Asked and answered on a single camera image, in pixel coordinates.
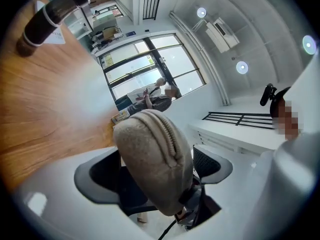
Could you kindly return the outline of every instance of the ceiling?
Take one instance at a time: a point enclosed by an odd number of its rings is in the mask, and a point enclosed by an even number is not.
[[[312,30],[290,0],[178,0],[174,12],[192,29],[200,20],[199,7],[207,10],[206,21],[222,18],[240,41],[220,53],[205,32],[206,24],[195,33],[230,98],[255,95],[268,83],[291,85],[311,59],[300,44]],[[239,61],[248,64],[246,74],[237,72]]]

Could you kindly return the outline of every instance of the cord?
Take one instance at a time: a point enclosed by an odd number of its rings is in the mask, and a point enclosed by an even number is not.
[[[167,229],[166,229],[165,231],[163,231],[162,235],[159,237],[158,240],[161,240],[162,238],[164,238],[165,235],[169,232],[169,230],[170,230],[170,229],[173,227],[173,225],[176,224],[176,223],[177,223],[177,220],[174,220],[174,221],[170,224],[170,226],[168,226]]]

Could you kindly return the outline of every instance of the desk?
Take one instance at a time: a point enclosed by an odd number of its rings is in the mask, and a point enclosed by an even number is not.
[[[17,54],[34,1],[17,13],[0,52],[0,171],[9,190],[47,163],[114,145],[118,110],[103,70],[65,25],[66,44]]]

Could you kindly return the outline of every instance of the air conditioner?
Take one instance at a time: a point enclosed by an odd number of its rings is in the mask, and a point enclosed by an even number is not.
[[[224,53],[239,44],[234,32],[221,18],[218,18],[213,24],[208,22],[206,26],[207,30],[205,32],[212,39],[220,53]]]

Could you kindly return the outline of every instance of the white shirt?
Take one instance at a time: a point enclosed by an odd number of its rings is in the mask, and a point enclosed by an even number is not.
[[[132,92],[129,92],[127,95],[128,95],[128,98],[130,99],[130,101],[132,103],[135,103],[135,102],[137,102],[136,98],[143,98],[144,97],[145,89],[148,89],[148,92],[150,94],[155,88],[157,88],[157,86],[154,83],[152,83],[152,84],[149,84],[149,85],[147,85],[145,87],[141,87],[139,89],[135,89]],[[150,97],[159,96],[160,94],[161,94],[161,88],[155,90],[150,95]]]

